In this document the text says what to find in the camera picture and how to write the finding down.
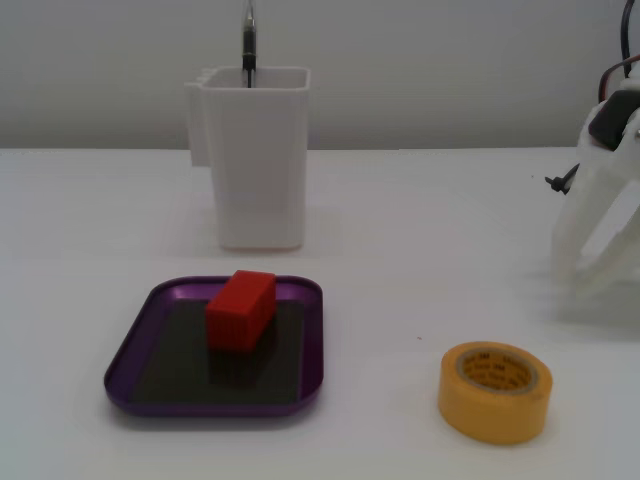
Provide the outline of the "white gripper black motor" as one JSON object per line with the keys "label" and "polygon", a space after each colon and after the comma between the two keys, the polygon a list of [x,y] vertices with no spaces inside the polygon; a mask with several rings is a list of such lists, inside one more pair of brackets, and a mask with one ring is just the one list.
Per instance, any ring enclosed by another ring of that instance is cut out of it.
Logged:
{"label": "white gripper black motor", "polygon": [[602,252],[581,269],[582,249],[625,189],[639,185],[639,69],[607,92],[610,73],[599,85],[601,101],[580,132],[579,169],[551,239],[553,275],[579,297],[599,294],[639,262],[639,207]]}

